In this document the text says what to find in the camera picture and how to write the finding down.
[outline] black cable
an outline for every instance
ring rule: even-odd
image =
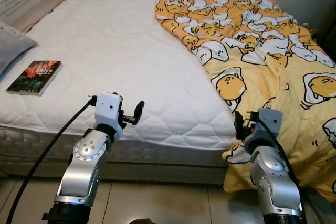
[[[276,147],[279,149],[280,155],[282,156],[282,159],[285,161],[287,167],[288,167],[288,176],[289,178],[295,183],[295,185],[298,187],[299,190],[299,195],[300,195],[300,200],[303,199],[303,193],[302,189],[298,183],[298,180],[296,179],[295,173],[292,169],[292,166],[290,165],[288,158],[286,156],[286,153],[284,149],[282,148],[281,144],[278,142],[277,138],[273,135],[272,131],[267,127],[267,125],[260,119],[258,118],[258,122],[264,127],[264,129],[267,131],[273,142],[275,143]],[[303,223],[307,223],[306,220],[306,212],[304,210],[304,205],[303,202],[301,202],[301,208],[302,208],[302,218],[303,218]]]
[[[33,173],[35,172],[37,166],[41,163],[41,161],[43,160],[43,158],[47,155],[47,153],[50,151],[50,149],[52,148],[52,146],[55,144],[55,142],[59,139],[59,137],[62,135],[62,133],[67,129],[67,127],[69,127],[69,125],[90,105],[95,106],[96,105],[96,101],[97,101],[97,97],[93,96],[91,98],[91,100],[85,104],[85,106],[83,108],[81,108],[64,126],[63,128],[61,128],[61,130],[56,134],[56,136],[50,141],[50,143],[48,144],[48,146],[45,148],[45,150],[42,152],[42,154],[38,157],[38,159],[36,160],[35,164],[32,166],[32,168],[30,169],[28,175],[26,176],[25,180],[23,181],[19,192],[17,193],[14,202],[12,204],[11,210],[9,211],[9,215],[7,218],[7,222],[6,224],[11,224],[12,223],[12,219],[14,216],[14,212],[15,209],[17,207],[17,204],[19,203],[19,200],[22,196],[23,191],[25,190],[29,180],[31,179]]]

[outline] white mattress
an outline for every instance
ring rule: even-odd
[[[197,59],[154,17],[155,0],[66,0],[27,34],[38,46],[18,57],[0,77],[0,125],[56,133],[89,100],[117,92],[137,126],[121,140],[202,150],[235,142],[232,114]],[[33,60],[64,66],[41,97],[8,94],[6,88]],[[87,109],[68,128],[82,135],[94,123]]]

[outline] book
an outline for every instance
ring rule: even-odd
[[[60,61],[33,61],[8,87],[6,92],[40,96],[61,68]]]

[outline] yellow blanket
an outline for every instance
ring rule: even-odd
[[[156,18],[198,58],[232,112],[284,113],[278,140],[300,185],[335,201],[336,69],[308,30],[274,0],[156,0]],[[253,187],[242,141],[222,158],[226,191]]]

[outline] bed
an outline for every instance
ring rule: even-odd
[[[88,95],[109,91],[123,96],[126,115],[140,100],[145,107],[138,125],[113,144],[105,178],[223,183],[221,154],[237,142],[232,114],[197,59],[157,22],[155,3],[65,0],[27,33],[38,46],[0,80],[2,171],[26,174]],[[4,92],[39,59],[64,64],[41,97]],[[93,126],[93,112],[73,122],[37,176],[63,174],[74,143]]]

